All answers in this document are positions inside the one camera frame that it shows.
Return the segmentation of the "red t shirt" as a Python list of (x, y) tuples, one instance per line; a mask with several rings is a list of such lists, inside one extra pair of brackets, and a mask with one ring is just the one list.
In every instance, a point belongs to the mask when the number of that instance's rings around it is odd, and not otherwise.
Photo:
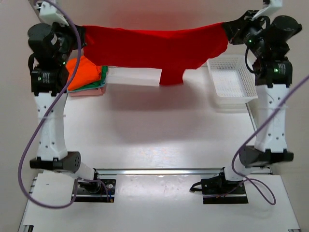
[(96, 65), (161, 69), (160, 85), (183, 83), (197, 69), (226, 51), (221, 23), (184, 30), (129, 30), (85, 26), (84, 56)]

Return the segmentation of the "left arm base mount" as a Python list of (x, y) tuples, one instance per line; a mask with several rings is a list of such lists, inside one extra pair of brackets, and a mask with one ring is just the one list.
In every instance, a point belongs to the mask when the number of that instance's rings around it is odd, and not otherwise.
[(78, 180), (75, 202), (113, 203), (115, 200), (116, 175), (104, 175), (97, 171), (95, 178), (99, 182)]

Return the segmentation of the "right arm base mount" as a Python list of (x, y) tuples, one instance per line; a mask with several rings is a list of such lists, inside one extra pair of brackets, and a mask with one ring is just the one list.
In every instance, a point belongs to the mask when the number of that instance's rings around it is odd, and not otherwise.
[(202, 178), (194, 183), (189, 191), (201, 192), (203, 204), (247, 204), (248, 197), (242, 181), (226, 180), (221, 171), (212, 178)]

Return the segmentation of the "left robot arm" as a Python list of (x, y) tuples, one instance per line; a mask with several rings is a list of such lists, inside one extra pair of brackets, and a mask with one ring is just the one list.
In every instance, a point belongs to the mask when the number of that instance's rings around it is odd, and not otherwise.
[(101, 180), (96, 170), (82, 162), (78, 151), (68, 151), (64, 139), (64, 108), (67, 101), (69, 71), (66, 63), (84, 29), (57, 22), (39, 23), (28, 30), (28, 45), (32, 54), (28, 58), (31, 92), (37, 105), (40, 139), (37, 155), (31, 159), (32, 169), (49, 170), (84, 180), (89, 192), (100, 189)]

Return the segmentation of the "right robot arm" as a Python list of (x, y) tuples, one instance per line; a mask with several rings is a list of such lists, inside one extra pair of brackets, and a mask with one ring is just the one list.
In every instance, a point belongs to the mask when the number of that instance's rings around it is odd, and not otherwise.
[(258, 129), (252, 135), (255, 143), (243, 144), (231, 165), (223, 168), (216, 187), (224, 194), (233, 189), (234, 182), (259, 168), (294, 159), (285, 139), (285, 97), (290, 93), (293, 75), (286, 54), (290, 50), (288, 40), (302, 30), (302, 25), (287, 15), (270, 20), (253, 14), (247, 11), (239, 19), (223, 23), (229, 43), (246, 45), (256, 58), (248, 70), (254, 74), (258, 95)]

